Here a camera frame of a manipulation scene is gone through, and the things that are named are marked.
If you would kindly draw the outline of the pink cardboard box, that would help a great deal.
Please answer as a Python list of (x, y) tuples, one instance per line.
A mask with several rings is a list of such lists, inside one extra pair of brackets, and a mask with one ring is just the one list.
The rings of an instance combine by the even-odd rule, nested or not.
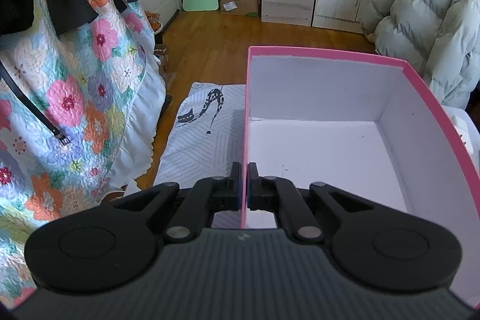
[(244, 162), (306, 188), (320, 181), (448, 228), (452, 289), (479, 303), (479, 135), (405, 61), (286, 46), (248, 50)]

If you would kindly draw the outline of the floral quilt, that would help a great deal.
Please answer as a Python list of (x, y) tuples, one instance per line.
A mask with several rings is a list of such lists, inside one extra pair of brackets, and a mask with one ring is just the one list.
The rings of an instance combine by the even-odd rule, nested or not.
[(166, 87), (140, 1), (88, 0), (97, 18), (57, 34), (47, 0), (1, 33), (1, 303), (35, 292), (24, 246), (38, 227), (143, 175)]

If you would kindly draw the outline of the white cat-print table cloth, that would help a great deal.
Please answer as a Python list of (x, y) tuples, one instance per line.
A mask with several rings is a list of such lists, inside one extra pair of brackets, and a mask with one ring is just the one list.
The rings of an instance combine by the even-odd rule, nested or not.
[(168, 237), (240, 227), (244, 110), (244, 85), (195, 83), (180, 105), (154, 181), (180, 187)]

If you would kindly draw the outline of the grey puffer jacket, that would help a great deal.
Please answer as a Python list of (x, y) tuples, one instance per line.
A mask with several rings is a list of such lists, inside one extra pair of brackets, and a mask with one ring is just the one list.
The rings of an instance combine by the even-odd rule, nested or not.
[(360, 26), (378, 54), (407, 61), (441, 104), (467, 106), (479, 83), (479, 0), (372, 0)]

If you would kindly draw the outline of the brown cardboard box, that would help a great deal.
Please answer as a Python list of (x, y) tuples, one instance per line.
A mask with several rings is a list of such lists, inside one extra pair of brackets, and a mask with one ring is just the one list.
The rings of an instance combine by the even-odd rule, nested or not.
[(226, 15), (258, 17), (260, 0), (220, 0), (220, 12)]

